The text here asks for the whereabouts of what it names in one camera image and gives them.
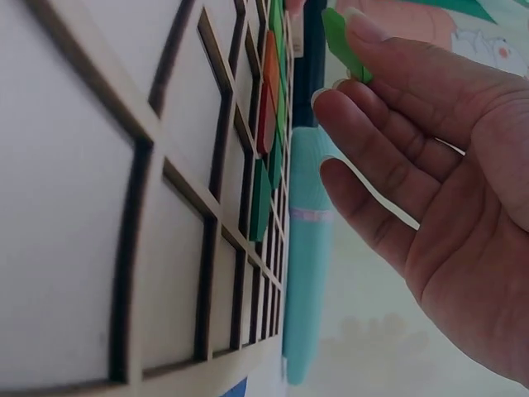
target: wooden grid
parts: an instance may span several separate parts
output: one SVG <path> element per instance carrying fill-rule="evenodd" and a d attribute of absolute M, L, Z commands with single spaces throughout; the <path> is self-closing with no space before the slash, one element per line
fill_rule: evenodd
<path fill-rule="evenodd" d="M 74 385 L 56 390 L 20 392 L 24 395 L 93 396 L 217 396 L 230 389 L 258 365 L 271 348 L 280 344 L 282 298 L 284 297 L 285 251 L 288 249 L 288 167 L 292 130 L 293 50 L 288 17 L 284 18 L 287 41 L 288 95 L 287 126 L 283 145 L 281 181 L 272 197 L 268 237 L 263 243 L 249 241 L 250 207 L 256 151 L 255 131 L 263 83 L 265 32 L 270 0 L 234 0 L 237 11 L 229 56 L 221 52 L 212 28 L 212 15 L 201 0 L 183 0 L 175 10 L 173 26 L 156 72 L 150 96 L 144 98 L 128 77 L 114 50 L 106 42 L 90 13 L 80 2 L 26 0 L 36 20 L 45 28 L 79 77 L 115 117 L 136 143 L 136 159 L 127 195 L 114 286 L 112 345 L 108 380 L 96 385 Z M 247 2 L 257 2 L 259 39 L 254 42 L 246 15 Z M 210 183 L 205 186 L 179 153 L 166 149 L 162 128 L 167 86 L 175 60 L 185 56 L 180 50 L 186 34 L 197 31 L 222 95 L 217 124 Z M 254 79 L 250 115 L 241 111 L 236 91 L 237 62 L 244 51 Z M 235 225 L 222 211 L 222 187 L 226 163 L 226 143 L 231 127 L 241 140 L 245 169 L 241 214 Z M 166 178 L 202 215 L 203 255 L 200 271 L 196 337 L 193 358 L 186 362 L 143 368 L 141 361 L 141 297 L 135 285 L 145 277 L 148 256 L 145 239 L 152 223 L 155 187 Z M 212 283 L 221 239 L 236 250 L 235 282 L 231 311 L 229 351 L 216 354 L 212 348 Z M 242 311 L 245 273 L 253 270 L 251 290 L 250 342 L 243 346 Z M 264 298 L 260 302 L 260 291 Z M 259 323 L 258 313 L 262 313 Z"/>

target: blue object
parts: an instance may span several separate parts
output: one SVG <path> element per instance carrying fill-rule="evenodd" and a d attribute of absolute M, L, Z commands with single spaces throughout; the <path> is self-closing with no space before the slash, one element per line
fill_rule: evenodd
<path fill-rule="evenodd" d="M 290 243 L 283 354 L 287 379 L 300 385 L 317 353 L 332 244 L 332 206 L 320 179 L 324 157 L 338 156 L 319 127 L 293 130 L 290 165 Z"/>
<path fill-rule="evenodd" d="M 304 55 L 294 60 L 293 126 L 316 127 L 311 107 L 314 91 L 323 87 L 325 77 L 325 32 L 322 11 L 327 0 L 309 0 L 303 12 Z"/>
<path fill-rule="evenodd" d="M 235 386 L 221 397 L 245 397 L 247 383 L 248 378 L 245 378 L 239 385 Z"/>

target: green card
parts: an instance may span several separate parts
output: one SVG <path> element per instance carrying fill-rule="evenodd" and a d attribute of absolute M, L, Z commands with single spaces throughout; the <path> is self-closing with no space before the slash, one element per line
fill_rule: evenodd
<path fill-rule="evenodd" d="M 326 8 L 322 13 L 323 27 L 329 50 L 340 60 L 362 83 L 367 84 L 373 75 L 360 63 L 358 57 L 350 49 L 346 39 L 346 20 L 333 8 Z"/>

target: hand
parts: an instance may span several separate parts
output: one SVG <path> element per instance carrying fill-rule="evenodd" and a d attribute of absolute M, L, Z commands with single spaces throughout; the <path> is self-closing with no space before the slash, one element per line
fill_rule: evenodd
<path fill-rule="evenodd" d="M 347 36 L 374 80 L 319 93 L 314 112 L 420 227 L 389 212 L 336 159 L 321 167 L 332 202 L 456 346 L 529 386 L 529 83 L 391 38 L 358 12 Z"/>

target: red tile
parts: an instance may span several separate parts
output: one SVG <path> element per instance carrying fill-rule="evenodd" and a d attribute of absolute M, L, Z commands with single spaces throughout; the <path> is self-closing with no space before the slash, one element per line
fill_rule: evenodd
<path fill-rule="evenodd" d="M 261 90 L 259 126 L 257 128 L 257 151 L 264 155 L 270 153 L 274 144 L 274 133 L 277 117 L 270 87 L 265 80 Z"/>

